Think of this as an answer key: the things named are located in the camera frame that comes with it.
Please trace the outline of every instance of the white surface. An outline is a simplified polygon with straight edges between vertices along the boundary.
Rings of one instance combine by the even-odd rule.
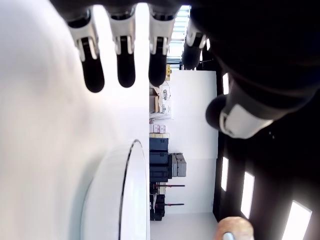
[[[81,240],[146,239],[146,172],[138,141],[117,146],[107,154],[85,197]]]
[[[231,232],[223,234],[223,240],[235,240],[235,236]]]
[[[212,240],[218,223],[212,212],[168,214],[162,221],[151,221],[151,240]]]
[[[282,240],[303,240],[312,211],[293,201]]]
[[[240,104],[235,104],[229,114],[226,114],[223,109],[219,117],[221,132],[234,139],[251,138],[273,122],[273,119],[263,119],[252,115]]]
[[[254,193],[254,184],[255,184],[255,177],[246,171],[244,173],[244,181],[243,181],[241,212],[244,214],[244,216],[247,219],[249,219],[249,216],[250,216],[252,195]]]
[[[172,120],[158,120],[170,133],[169,153],[183,153],[186,177],[173,177],[166,190],[166,214],[211,213],[214,200],[218,131],[205,119],[207,106],[217,96],[214,71],[173,71],[170,84]]]
[[[139,139],[149,164],[148,6],[136,9],[130,89],[118,83],[109,21],[95,9],[106,78],[98,94],[86,89],[73,39],[48,1],[4,0],[0,11],[0,239],[79,240],[103,156]]]
[[[226,157],[223,157],[223,159],[222,159],[221,188],[224,191],[227,191],[228,167],[229,167],[229,159]]]

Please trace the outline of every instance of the black fingertip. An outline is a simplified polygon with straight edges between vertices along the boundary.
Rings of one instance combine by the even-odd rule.
[[[184,45],[182,64],[187,70],[195,69],[200,62],[201,49],[197,46]]]
[[[82,69],[86,88],[92,93],[100,92],[105,86],[100,57],[86,59],[86,61],[82,62]]]
[[[155,55],[150,54],[149,81],[153,86],[157,87],[165,82],[166,64],[166,55],[160,53],[156,53]]]
[[[116,57],[119,83],[124,88],[130,88],[136,80],[134,53],[122,53]]]

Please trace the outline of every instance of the cardboard box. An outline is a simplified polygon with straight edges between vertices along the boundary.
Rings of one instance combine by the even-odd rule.
[[[149,96],[149,113],[159,112],[159,96]]]
[[[159,134],[159,133],[160,133],[160,126],[157,125],[157,124],[154,124],[154,125],[153,125],[153,132],[154,132],[155,134]]]
[[[170,69],[170,65],[167,64],[165,67],[165,80],[170,81],[170,74],[172,73],[172,70]]]
[[[162,134],[162,137],[163,137],[164,139],[169,139],[169,138],[170,138],[170,133]]]
[[[164,126],[164,125],[160,126],[160,133],[161,134],[165,134],[166,133],[166,126]]]
[[[150,134],[154,133],[154,125],[153,124],[149,124],[149,133]]]
[[[163,138],[163,134],[161,134],[161,133],[154,133],[154,137],[155,137],[156,139],[162,139],[162,138]]]

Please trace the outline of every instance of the gray box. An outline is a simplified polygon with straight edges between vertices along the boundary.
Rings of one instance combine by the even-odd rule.
[[[178,176],[178,162],[176,156],[172,154],[172,177]]]
[[[177,164],[178,165],[177,176],[178,177],[186,177],[187,176],[187,162],[186,162],[183,154],[182,153],[175,153],[174,156],[175,156],[176,161],[178,163]]]

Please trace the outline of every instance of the white wall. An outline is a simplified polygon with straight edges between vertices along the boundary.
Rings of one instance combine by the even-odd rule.
[[[212,240],[217,229],[213,213],[166,214],[151,221],[151,240]]]
[[[149,164],[148,66],[139,64],[149,58],[148,7],[136,9],[130,89],[118,83],[109,21],[96,10],[106,84],[93,94],[49,1],[0,3],[1,240],[79,240],[85,193],[102,157],[139,139]]]
[[[166,189],[167,203],[184,203],[166,207],[166,213],[212,212],[218,131],[205,119],[207,106],[217,96],[213,71],[172,71],[170,92],[173,120],[158,120],[170,133],[169,153],[183,153],[187,162],[186,177],[173,177],[169,184],[186,187]]]

